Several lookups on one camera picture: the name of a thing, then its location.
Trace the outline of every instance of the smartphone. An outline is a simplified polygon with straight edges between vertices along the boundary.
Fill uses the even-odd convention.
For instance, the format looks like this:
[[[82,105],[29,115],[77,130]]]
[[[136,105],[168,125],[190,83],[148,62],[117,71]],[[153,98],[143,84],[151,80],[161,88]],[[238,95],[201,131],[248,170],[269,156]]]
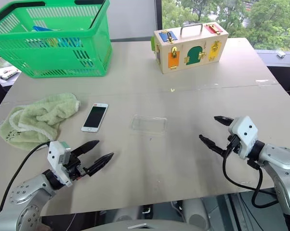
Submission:
[[[108,105],[106,103],[94,103],[87,119],[81,128],[82,131],[97,132],[105,117]]]

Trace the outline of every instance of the towel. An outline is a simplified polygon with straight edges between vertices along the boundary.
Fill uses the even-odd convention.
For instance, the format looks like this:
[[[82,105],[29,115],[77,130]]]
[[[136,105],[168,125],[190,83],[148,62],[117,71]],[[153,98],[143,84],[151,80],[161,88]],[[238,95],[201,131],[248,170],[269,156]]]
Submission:
[[[0,136],[23,150],[54,141],[61,121],[79,110],[79,101],[71,93],[49,96],[30,105],[17,106],[0,126]]]

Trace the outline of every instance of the window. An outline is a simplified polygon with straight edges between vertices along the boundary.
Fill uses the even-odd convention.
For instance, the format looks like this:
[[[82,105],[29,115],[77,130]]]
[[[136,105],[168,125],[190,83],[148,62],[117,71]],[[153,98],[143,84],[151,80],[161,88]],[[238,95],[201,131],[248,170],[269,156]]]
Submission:
[[[163,29],[212,21],[255,49],[290,51],[290,0],[162,0]]]

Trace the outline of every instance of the black cable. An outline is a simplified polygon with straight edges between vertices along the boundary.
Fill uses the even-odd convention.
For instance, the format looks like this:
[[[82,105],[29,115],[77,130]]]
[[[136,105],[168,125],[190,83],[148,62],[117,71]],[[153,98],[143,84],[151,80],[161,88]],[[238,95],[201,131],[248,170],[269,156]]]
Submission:
[[[255,218],[255,216],[252,214],[251,210],[250,210],[249,207],[247,206],[246,202],[244,201],[244,199],[242,198],[242,196],[241,196],[240,193],[239,193],[239,196],[240,196],[240,199],[241,199],[242,203],[244,204],[244,206],[247,208],[247,210],[249,211],[249,213],[251,214],[251,216],[252,216],[253,219],[255,220],[256,224],[260,227],[260,229],[261,229],[262,231],[264,231],[263,228],[261,227],[260,223],[257,221],[257,219]]]
[[[229,181],[231,182],[232,184],[238,186],[238,187],[241,187],[241,188],[244,188],[244,189],[249,189],[249,190],[253,190],[253,191],[256,191],[256,188],[253,188],[253,187],[249,187],[249,186],[246,186],[246,185],[242,185],[242,184],[238,184],[236,183],[235,181],[233,181],[232,179],[230,179],[226,173],[226,159],[228,158],[229,154],[225,154],[224,157],[223,157],[223,164],[222,164],[222,170],[223,170],[223,174],[224,174],[224,177]],[[267,192],[265,190],[258,190],[258,192],[260,193],[265,193],[265,194],[268,194],[268,195],[273,195],[273,196],[277,196],[275,193],[273,192]]]
[[[0,212],[2,211],[2,208],[4,207],[4,204],[5,204],[5,201],[6,201],[6,198],[7,198],[7,195],[8,195],[8,192],[9,192],[9,189],[13,183],[13,181],[15,180],[16,176],[19,174],[19,172],[21,171],[23,165],[25,164],[25,162],[27,161],[27,159],[37,150],[39,149],[41,146],[44,146],[44,145],[48,145],[49,146],[50,144],[50,141],[48,142],[45,142],[45,143],[41,143],[39,144],[37,147],[35,147],[33,150],[30,151],[29,154],[27,154],[27,156],[24,158],[24,160],[22,161],[22,163],[20,164],[19,168],[17,169],[17,171],[15,172],[15,174],[13,175],[13,177],[11,178],[7,188],[6,188],[6,191],[4,193],[4,196],[2,198],[2,201],[1,201],[1,204],[0,204]]]
[[[256,189],[255,189],[255,191],[254,191],[254,193],[253,193],[253,196],[252,196],[252,198],[251,198],[252,205],[253,205],[254,207],[256,207],[256,208],[267,208],[267,207],[270,207],[270,206],[272,206],[272,205],[275,205],[275,204],[279,203],[278,200],[274,200],[274,201],[269,202],[269,203],[267,203],[267,204],[265,204],[265,205],[257,205],[257,204],[255,203],[256,196],[257,196],[257,194],[258,194],[259,191],[260,191],[260,188],[261,188],[261,185],[262,185],[262,181],[263,181],[263,172],[262,172],[262,170],[261,170],[260,168],[259,168],[258,170],[259,170],[259,173],[260,173],[260,178],[259,178],[259,182],[258,182],[258,184],[257,184],[257,186],[256,186]]]

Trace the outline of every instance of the metal handle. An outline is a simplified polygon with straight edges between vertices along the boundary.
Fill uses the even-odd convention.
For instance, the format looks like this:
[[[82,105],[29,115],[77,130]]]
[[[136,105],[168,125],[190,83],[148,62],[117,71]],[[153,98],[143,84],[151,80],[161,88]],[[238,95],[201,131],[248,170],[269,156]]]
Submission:
[[[184,27],[188,27],[188,26],[201,26],[201,31],[200,31],[200,33],[202,33],[202,30],[203,30],[203,24],[202,24],[202,23],[193,23],[193,24],[183,25],[183,26],[180,28],[180,36],[181,36],[182,33],[183,33],[183,28],[184,28]]]

